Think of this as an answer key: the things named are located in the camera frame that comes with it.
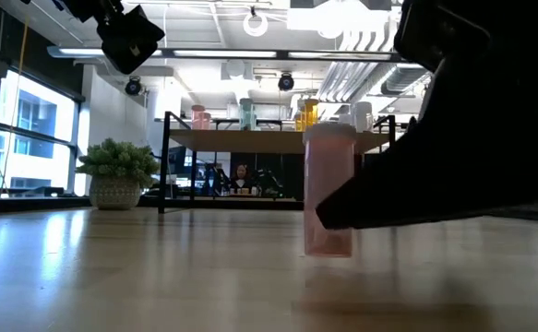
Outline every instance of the ceiling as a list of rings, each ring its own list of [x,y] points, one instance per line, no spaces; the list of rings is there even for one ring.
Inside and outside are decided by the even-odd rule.
[[[53,0],[32,0],[30,5],[21,1],[0,0],[0,6],[9,14],[24,21],[45,38],[61,47],[100,47],[96,33],[96,22],[91,19],[80,23],[66,12],[58,11]],[[124,4],[126,11],[133,8]],[[334,50],[338,49],[342,38],[326,39],[316,31],[288,30],[286,20],[289,0],[272,1],[270,10],[258,9],[274,15],[269,19],[267,32],[253,37],[243,29],[247,8],[217,7],[216,24],[213,10],[209,6],[160,6],[143,5],[149,20],[166,30],[161,47],[168,48],[232,48],[232,49],[283,49],[283,50]],[[182,79],[191,96],[209,109],[225,109],[229,103],[236,103],[235,94],[228,89],[218,89],[221,76],[221,60],[148,60],[144,65],[164,65],[171,67]],[[279,92],[277,82],[282,72],[291,72],[296,89],[318,89],[329,72],[331,63],[325,62],[253,62],[254,76],[259,81],[258,88],[249,91],[249,96],[257,103],[289,105],[293,93]],[[128,77],[110,67],[108,80],[117,86]],[[159,86],[163,82],[153,79],[149,84]],[[397,101],[398,109],[407,113],[417,113],[420,98]]]

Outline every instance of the white wall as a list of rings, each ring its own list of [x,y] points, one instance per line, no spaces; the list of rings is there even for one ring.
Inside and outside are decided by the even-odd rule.
[[[78,147],[82,154],[86,153],[88,145],[100,144],[109,137],[139,147],[148,145],[144,105],[100,77],[94,65],[84,66],[82,95],[86,98],[78,126]],[[90,177],[77,174],[75,193],[87,194],[89,187]]]

